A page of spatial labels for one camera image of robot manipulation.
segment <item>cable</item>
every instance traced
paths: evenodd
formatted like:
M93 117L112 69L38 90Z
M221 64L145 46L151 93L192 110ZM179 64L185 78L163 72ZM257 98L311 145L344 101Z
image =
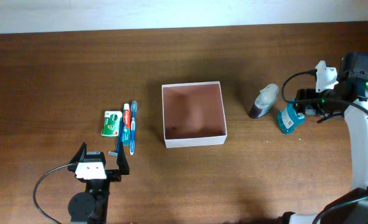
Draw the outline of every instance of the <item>cable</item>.
M332 98L315 98L315 99L309 99L309 100L287 100L285 98L285 93L284 93L284 90L285 90L285 86L286 84L294 77L297 77L299 75L304 75L304 74L309 74L309 75L316 75L316 69L312 69L310 71L306 71L306 72L299 72L299 73L296 73L292 76L290 76L284 83L283 83L283 86L282 86L282 89L281 89L281 95L282 95L282 99L287 102L287 103L292 103L292 104L295 104L295 103L318 103L318 102L321 102L322 100L324 101L330 101L330 102L333 102L333 103L341 103L341 104L345 104L345 105L349 105L349 106L353 106L361 111L363 111L365 114L368 115L368 110L365 109L364 107L356 104L356 103L353 103L353 102L348 102L348 101L345 101L345 100L338 100L338 99L332 99Z
M295 104L295 103L318 103L322 100L324 101L330 101L330 102L334 102L334 103L342 103L342 104L346 104L346 105L350 105L350 106L353 106L361 111L363 111L365 114L368 115L368 110L365 109L364 107L358 105L358 104L355 104L353 102L347 102L347 101L344 101L344 100L338 100L338 99L332 99L332 98L315 98L315 99L310 99L310 100L287 100L285 98L285 86L286 84L294 77L297 77L299 75L304 75L304 74L309 74L309 75L313 75L313 76L316 76L316 69L313 69L313 70L309 70L309 71L305 71L305 72L299 72L299 73L296 73L292 76L290 76L284 83L283 83L283 86L282 86L282 89L281 89L281 95L282 95L282 98L285 102L287 103L292 103L292 104ZM333 211L333 210L337 210L339 208L342 208L342 207L345 207L347 205L350 205L352 203L356 203L356 202L359 202L361 200L365 200L365 199L368 199L368 194L366 194L365 196L363 197L359 197L359 198L355 198L353 200L350 200L348 202L344 202L344 203L341 203L339 205L335 205L331 208L328 208L326 210L323 210L321 211L314 219L313 221L313 224L317 224L317 222L320 221L320 219L322 219L324 216L326 216L329 212Z
M60 222L58 222L58 220L52 218L51 216L49 216L48 214L46 214L41 208L40 208L40 205L37 203L37 200L35 199L35 192L37 191L37 188L39 186L39 184L41 183L42 180L44 180L48 175L50 175L51 173L59 170L59 169L62 169L64 167L67 167L67 166L72 166L72 165L75 165L75 163L71 163L71 164L65 164L65 165L62 165L62 166L58 166L50 171L48 171L48 173L44 174L38 181L37 183L35 184L34 186L34 190L33 190L33 202L34 202L34 205L35 207L40 211L41 214L43 214L43 216L45 216L46 218L48 218L49 220L53 221L54 223L58 223L58 224L61 224Z
M332 211L334 211L334 210L337 210L337 209L339 209L339 208L342 208L342 207L345 207L345 206L347 206L347 205L350 205L350 204L352 204L352 203L357 203L357 202L359 202L359 201L361 201L361 200L366 200L366 199L368 199L368 194L366 194L365 196L363 196L363 197L360 197L360 198L356 198L356 199L353 199L353 200L350 200L350 201L348 201L348 202L344 202L344 203L341 203L341 204L339 204L339 205L335 205L335 206L333 206L333 207L330 207L330 208L328 208L328 209L326 209L326 210L323 210L322 212L320 212L316 217L315 217L315 219L314 219L314 221L313 221L313 224L317 224L325 215L327 215L329 212L332 212Z

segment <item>white wall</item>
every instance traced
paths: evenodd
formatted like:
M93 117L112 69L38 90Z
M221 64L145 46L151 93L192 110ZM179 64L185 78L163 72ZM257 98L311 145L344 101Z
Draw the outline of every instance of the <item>white wall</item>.
M368 0L0 0L0 33L368 21Z

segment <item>green box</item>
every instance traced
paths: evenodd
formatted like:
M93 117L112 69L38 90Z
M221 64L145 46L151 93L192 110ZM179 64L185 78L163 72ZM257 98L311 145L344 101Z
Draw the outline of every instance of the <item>green box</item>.
M118 136L122 117L123 113L121 111L105 111L105 121L101 135L104 137Z

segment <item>wood grain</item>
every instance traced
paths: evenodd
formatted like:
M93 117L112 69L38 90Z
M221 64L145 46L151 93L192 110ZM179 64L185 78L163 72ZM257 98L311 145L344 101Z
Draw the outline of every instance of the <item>wood grain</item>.
M343 119L307 118L293 134L271 113L246 109L269 83L320 60L368 52L368 22L0 35L0 223L48 223L32 189L67 163L82 141L107 152L105 110L136 100L131 174L111 184L109 223L223 223L316 213L345 194L351 150ZM222 146L169 149L163 143L161 85L220 81L228 138ZM314 85L300 77L286 94ZM106 168L114 169L107 156ZM66 170L39 187L38 201L68 223L68 201L85 186Z

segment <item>teal bottle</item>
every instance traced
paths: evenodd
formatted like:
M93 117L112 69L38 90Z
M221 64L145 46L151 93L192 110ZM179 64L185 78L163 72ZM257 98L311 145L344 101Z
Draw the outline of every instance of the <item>teal bottle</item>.
M297 114L292 103L288 103L286 108L278 114L278 125L283 134L291 134L295 128L306 120L302 114Z

